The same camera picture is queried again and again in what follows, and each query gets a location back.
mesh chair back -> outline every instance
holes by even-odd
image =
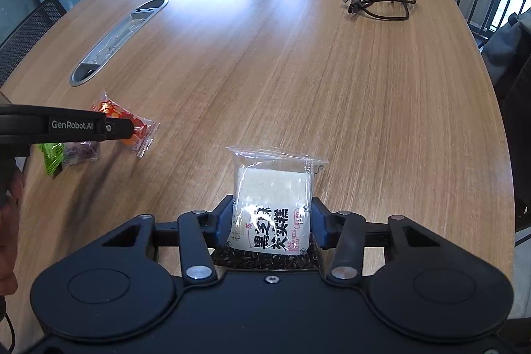
[[[59,0],[45,0],[7,37],[0,45],[0,86],[36,42],[65,14]]]

round pad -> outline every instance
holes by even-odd
[[[121,249],[81,250],[37,277],[30,301],[43,328],[73,340],[115,339],[168,308],[175,298],[172,276]]]
[[[422,248],[371,278],[376,309],[406,333],[458,341],[492,331],[509,314],[512,288],[496,268],[465,251]]]
[[[123,296],[131,284],[127,275],[111,268],[81,272],[70,279],[68,292],[83,303],[109,303]]]

wooden table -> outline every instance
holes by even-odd
[[[93,79],[71,87],[74,66],[146,1],[82,0],[2,88],[14,103],[86,109],[105,89],[160,122],[144,158],[107,142],[96,163],[53,180],[34,149],[20,287],[7,299],[19,348],[40,332],[28,296],[39,272],[137,214],[170,221],[212,209],[233,191],[225,146],[238,143],[323,156],[330,166],[314,195],[331,210],[377,222],[407,215],[510,276],[509,153],[454,0],[418,0],[396,23],[353,17],[341,0],[169,0]],[[382,255],[366,254],[366,274]],[[161,262],[180,271],[173,249]]]

plastic bag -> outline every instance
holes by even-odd
[[[44,168],[49,176],[57,175],[61,169],[84,161],[98,159],[98,142],[43,143],[39,148],[44,155]]]
[[[281,150],[228,147],[234,162],[232,248],[301,255],[310,244],[313,177],[327,161]]]
[[[153,142],[153,135],[159,127],[159,123],[149,119],[141,118],[127,111],[122,106],[116,104],[111,100],[106,92],[103,92],[101,98],[92,105],[91,111],[102,111],[107,117],[111,118],[127,118],[133,121],[134,133],[133,136],[127,140],[122,140],[126,146],[131,147],[136,152],[136,156],[142,158],[145,151]]]

floor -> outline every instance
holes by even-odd
[[[531,233],[531,227],[514,235],[514,241]],[[531,317],[531,239],[514,248],[512,263],[514,303],[509,318]]]

